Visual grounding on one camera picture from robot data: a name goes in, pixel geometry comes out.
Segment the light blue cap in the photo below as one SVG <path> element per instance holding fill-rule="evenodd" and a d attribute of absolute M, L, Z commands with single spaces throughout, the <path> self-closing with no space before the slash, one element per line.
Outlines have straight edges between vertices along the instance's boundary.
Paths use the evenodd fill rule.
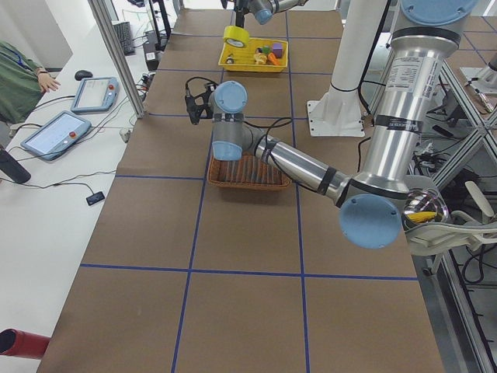
<path fill-rule="evenodd" d="M 256 14 L 254 14 L 255 19 L 259 24 L 264 25 L 268 23 L 272 18 L 273 14 L 269 9 L 261 9 Z"/>
<path fill-rule="evenodd" d="M 247 104 L 247 90 L 238 82 L 221 83 L 214 91 L 214 100 L 225 113 L 240 113 Z"/>
<path fill-rule="evenodd" d="M 401 9 L 414 23 L 444 26 L 471 13 L 478 0 L 401 0 Z"/>
<path fill-rule="evenodd" d="M 358 194 L 340 208 L 343 235 L 366 249 L 381 249 L 401 231 L 401 214 L 393 203 L 375 194 Z"/>
<path fill-rule="evenodd" d="M 218 161 L 239 161 L 242 159 L 242 148 L 232 142 L 212 141 L 214 158 Z"/>

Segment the brown basket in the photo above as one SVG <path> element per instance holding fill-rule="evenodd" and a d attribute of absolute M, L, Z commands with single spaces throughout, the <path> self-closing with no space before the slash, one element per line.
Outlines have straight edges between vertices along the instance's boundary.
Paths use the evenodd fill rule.
<path fill-rule="evenodd" d="M 253 155 L 243 155 L 239 161 L 211 158 L 209 183 L 225 188 L 283 190 L 290 185 L 291 180 Z"/>

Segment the person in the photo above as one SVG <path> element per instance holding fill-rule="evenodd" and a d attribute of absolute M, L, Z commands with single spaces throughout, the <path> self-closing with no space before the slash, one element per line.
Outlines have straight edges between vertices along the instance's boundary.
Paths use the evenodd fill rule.
<path fill-rule="evenodd" d="M 59 85 L 41 64 L 0 40 L 0 119 L 22 123 L 43 94 Z"/>

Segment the black computer mouse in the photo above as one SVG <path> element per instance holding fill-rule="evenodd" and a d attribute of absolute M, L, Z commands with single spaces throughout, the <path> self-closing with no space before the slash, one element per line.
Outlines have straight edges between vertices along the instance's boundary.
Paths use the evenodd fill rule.
<path fill-rule="evenodd" d="M 91 78 L 92 76 L 93 74 L 88 70 L 78 70 L 75 74 L 75 79 L 79 81 L 83 78 Z"/>

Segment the person's hand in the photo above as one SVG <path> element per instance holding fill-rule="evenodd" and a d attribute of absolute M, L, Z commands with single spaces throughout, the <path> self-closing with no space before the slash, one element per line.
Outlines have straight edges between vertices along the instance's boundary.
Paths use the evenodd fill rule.
<path fill-rule="evenodd" d="M 40 85 L 40 91 L 42 93 L 49 92 L 50 90 L 56 91 L 59 89 L 60 83 L 52 78 L 50 74 L 41 72 L 38 74 L 38 84 Z"/>

